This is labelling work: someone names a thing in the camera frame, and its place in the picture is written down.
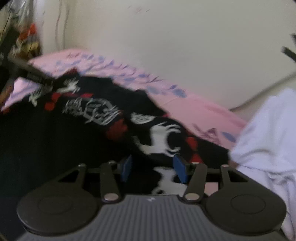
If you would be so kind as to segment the black patterned knit sweater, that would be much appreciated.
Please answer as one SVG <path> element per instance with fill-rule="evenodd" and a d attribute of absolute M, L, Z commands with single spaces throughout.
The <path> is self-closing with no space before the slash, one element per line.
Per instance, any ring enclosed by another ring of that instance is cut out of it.
<path fill-rule="evenodd" d="M 132 157 L 127 191 L 157 191 L 158 167 L 173 156 L 219 168 L 227 149 L 196 137 L 143 90 L 71 70 L 1 112 L 1 196 L 19 198 L 84 163 L 95 168 Z"/>

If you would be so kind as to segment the cluttered shelf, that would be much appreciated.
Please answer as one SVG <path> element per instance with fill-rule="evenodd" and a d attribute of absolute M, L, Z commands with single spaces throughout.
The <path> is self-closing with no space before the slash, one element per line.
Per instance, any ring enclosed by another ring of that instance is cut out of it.
<path fill-rule="evenodd" d="M 11 53 L 27 61 L 41 54 L 41 42 L 34 19 L 36 3 L 36 1 L 8 1 L 1 9 L 1 39 L 9 27 L 16 27 L 20 34 Z"/>

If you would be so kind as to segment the pink floral bed sheet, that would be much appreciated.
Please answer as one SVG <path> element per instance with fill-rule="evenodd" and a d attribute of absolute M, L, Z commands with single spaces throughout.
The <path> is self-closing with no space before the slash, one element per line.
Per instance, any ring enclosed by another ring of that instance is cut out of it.
<path fill-rule="evenodd" d="M 92 55 L 82 50 L 71 49 L 49 54 L 31 60 L 31 64 L 59 79 L 71 70 L 76 70 L 80 76 L 109 78 L 123 88 L 132 91 L 143 90 L 159 108 L 168 113 L 170 118 L 179 122 L 196 137 L 227 149 L 228 154 L 234 146 L 237 135 L 245 125 L 241 118 L 230 111 L 178 85 L 170 84 L 132 66 L 116 63 L 112 59 Z M 44 88 L 19 79 L 4 110 L 38 89 Z M 185 188 L 174 174 L 173 166 L 171 168 L 158 167 L 157 172 L 161 178 L 157 191 L 151 194 L 177 194 Z"/>

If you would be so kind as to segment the white folded garment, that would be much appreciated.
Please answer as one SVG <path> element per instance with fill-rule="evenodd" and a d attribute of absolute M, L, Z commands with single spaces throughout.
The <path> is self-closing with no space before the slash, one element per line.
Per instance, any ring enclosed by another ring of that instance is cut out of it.
<path fill-rule="evenodd" d="M 281 226 L 295 240 L 295 90 L 270 96 L 241 132 L 230 159 L 237 170 L 280 196 L 287 214 Z"/>

